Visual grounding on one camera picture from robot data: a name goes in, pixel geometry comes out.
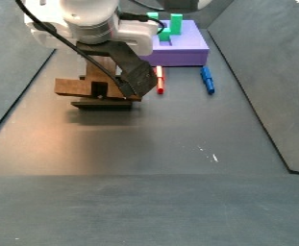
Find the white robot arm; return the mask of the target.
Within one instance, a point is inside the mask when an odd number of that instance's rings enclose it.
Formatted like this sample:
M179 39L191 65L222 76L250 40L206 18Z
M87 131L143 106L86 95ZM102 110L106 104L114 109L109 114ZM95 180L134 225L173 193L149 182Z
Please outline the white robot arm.
M145 13L123 12L121 0L26 0L35 17L73 44L123 41L139 56L153 52L158 23Z

